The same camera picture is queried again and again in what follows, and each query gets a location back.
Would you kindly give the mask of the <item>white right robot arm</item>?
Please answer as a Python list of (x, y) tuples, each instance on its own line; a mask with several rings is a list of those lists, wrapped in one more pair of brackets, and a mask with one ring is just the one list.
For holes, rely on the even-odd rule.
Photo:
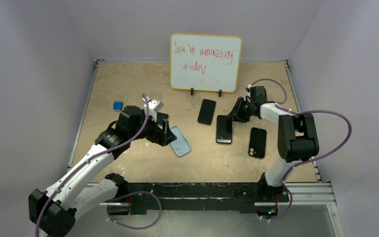
[(295, 167), (307, 163), (319, 152), (314, 117), (310, 113), (285, 111), (267, 98), (264, 86), (248, 85), (248, 95), (238, 97), (227, 118), (231, 122), (247, 123), (252, 116), (277, 126), (278, 156), (271, 168), (258, 181), (257, 194), (269, 201), (283, 192), (284, 184)]

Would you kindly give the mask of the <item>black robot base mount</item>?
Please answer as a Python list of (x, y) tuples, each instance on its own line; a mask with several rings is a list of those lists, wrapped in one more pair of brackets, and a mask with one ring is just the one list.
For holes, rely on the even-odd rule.
[(109, 202), (123, 202), (131, 215), (148, 210), (237, 211), (275, 216), (279, 204), (288, 204), (288, 191), (271, 196), (258, 193), (258, 182), (248, 183), (126, 183)]

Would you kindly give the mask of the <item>black smartphone with purple edge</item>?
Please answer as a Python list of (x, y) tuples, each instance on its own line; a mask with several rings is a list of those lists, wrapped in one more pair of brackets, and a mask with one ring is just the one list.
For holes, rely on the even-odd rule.
[(232, 143), (232, 120), (226, 115), (217, 116), (216, 142), (219, 144)]

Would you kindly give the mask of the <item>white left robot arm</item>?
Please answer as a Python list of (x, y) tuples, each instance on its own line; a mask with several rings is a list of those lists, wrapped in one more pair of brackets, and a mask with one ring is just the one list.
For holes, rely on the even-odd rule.
[(64, 237), (82, 215), (107, 200), (121, 202), (134, 195), (125, 179), (115, 173), (107, 175), (93, 188), (88, 183), (106, 166), (115, 161), (135, 139), (147, 139), (167, 146), (177, 137), (169, 127), (169, 116), (161, 113), (163, 104), (150, 100), (143, 109), (126, 106), (118, 120), (109, 124), (95, 140), (86, 155), (61, 179), (45, 191), (35, 189), (28, 197), (29, 218), (36, 225), (35, 235)]

